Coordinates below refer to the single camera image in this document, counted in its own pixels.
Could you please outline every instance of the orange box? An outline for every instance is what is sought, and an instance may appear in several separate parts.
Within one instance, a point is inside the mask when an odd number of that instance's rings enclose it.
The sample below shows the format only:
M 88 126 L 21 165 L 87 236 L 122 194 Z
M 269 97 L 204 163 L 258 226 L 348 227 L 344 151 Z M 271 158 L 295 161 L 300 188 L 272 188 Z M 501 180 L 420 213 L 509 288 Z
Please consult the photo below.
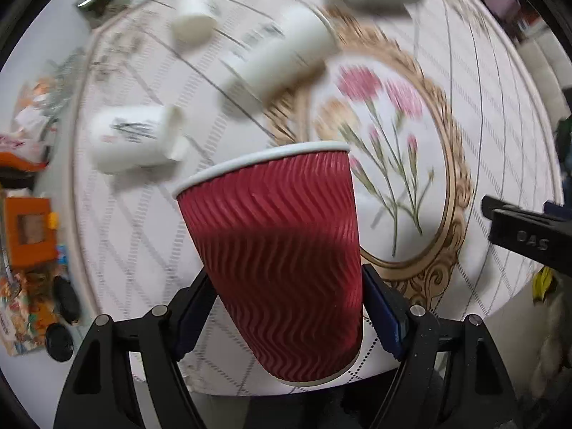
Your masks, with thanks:
M 4 199 L 4 228 L 12 269 L 33 268 L 57 259 L 55 230 L 48 227 L 50 199 Z

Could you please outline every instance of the rippled cup sleeve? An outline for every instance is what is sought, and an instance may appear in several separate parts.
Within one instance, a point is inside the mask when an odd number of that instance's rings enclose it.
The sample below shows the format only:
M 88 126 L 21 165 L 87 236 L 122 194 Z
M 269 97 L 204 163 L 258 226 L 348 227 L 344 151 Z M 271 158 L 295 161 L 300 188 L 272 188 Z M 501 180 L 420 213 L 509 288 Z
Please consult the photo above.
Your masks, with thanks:
M 331 380 L 361 345 L 361 274 L 348 155 L 242 167 L 177 197 L 238 330 L 273 376 Z

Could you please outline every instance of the white tablecloth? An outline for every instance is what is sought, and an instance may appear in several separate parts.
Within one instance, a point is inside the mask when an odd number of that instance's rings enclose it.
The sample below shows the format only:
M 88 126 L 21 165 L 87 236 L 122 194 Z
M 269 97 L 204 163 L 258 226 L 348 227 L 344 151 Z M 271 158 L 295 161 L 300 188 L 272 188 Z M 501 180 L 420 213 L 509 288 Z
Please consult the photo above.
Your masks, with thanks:
M 326 12 L 341 53 L 262 111 L 232 86 L 220 57 L 298 1 Z M 442 317 L 485 317 L 526 284 L 536 264 L 490 246 L 480 200 L 490 194 L 534 210 L 561 201 L 556 154 L 536 88 L 478 0 L 423 0 L 379 15 L 340 0 L 221 0 L 220 9 L 213 39 L 194 49 L 172 39 L 173 0 L 149 0 L 94 36 L 77 98 L 72 192 L 81 263 L 102 312 L 141 316 L 201 269 L 171 197 L 179 179 L 277 144 L 329 138 L 352 146 L 364 261 L 412 301 Z M 356 93 L 360 73 L 373 91 Z M 188 159 L 100 174 L 86 151 L 90 119 L 106 105 L 141 103 L 184 108 Z M 399 203 L 396 215 L 384 198 Z M 322 387 L 394 366 L 364 311 L 357 362 Z M 308 390 L 265 372 L 218 300 L 181 369 L 190 388 L 210 394 Z

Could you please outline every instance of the white cup rim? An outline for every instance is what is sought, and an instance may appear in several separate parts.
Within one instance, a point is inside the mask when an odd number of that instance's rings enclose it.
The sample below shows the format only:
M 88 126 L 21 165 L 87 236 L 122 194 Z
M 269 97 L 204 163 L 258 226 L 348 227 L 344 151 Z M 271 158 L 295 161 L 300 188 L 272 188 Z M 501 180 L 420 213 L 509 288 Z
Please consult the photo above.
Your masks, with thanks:
M 334 40 L 337 41 L 336 30 L 334 29 L 330 20 L 327 17 L 325 17 L 324 13 L 321 12 L 320 8 L 318 8 L 317 6 L 314 6 L 314 5 L 306 5 L 304 3 L 301 3 L 301 4 L 304 6 L 307 6 L 308 9 L 310 9 L 310 11 L 312 11 L 318 18 L 320 18 L 320 20 L 323 22 L 323 24 L 327 28 L 328 32 L 330 33 L 330 35 L 333 37 Z
M 262 150 L 262 152 L 250 153 L 224 163 L 216 164 L 201 172 L 190 176 L 181 181 L 173 191 L 173 198 L 177 198 L 182 192 L 203 182 L 210 181 L 215 177 L 220 177 L 243 167 L 253 166 L 254 164 L 273 161 L 275 159 L 287 158 L 296 155 L 304 155 L 315 152 L 350 152 L 350 146 L 345 142 L 335 140 L 324 140 L 322 142 L 302 142 L 292 145 L 283 145 L 280 147 Z

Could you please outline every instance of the screw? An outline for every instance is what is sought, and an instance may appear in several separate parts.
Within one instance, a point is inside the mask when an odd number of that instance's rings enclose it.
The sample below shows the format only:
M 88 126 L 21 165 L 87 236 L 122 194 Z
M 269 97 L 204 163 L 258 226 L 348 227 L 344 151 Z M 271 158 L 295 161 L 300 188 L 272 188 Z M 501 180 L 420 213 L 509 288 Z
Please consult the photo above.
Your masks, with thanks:
M 108 315 L 99 315 L 97 318 L 95 318 L 95 324 L 98 326 L 104 326 L 109 322 L 109 316 Z
M 411 306 L 411 308 L 409 309 L 409 311 L 411 312 L 411 314 L 413 316 L 417 316 L 417 317 L 422 317 L 425 315 L 425 308 L 423 308 L 421 305 L 413 305 Z
M 468 322 L 470 322 L 473 326 L 480 326 L 483 323 L 483 320 L 479 315 L 468 315 Z
M 164 316 L 168 311 L 169 308 L 167 308 L 165 305 L 157 305 L 153 307 L 151 314 L 156 317 L 161 317 Z

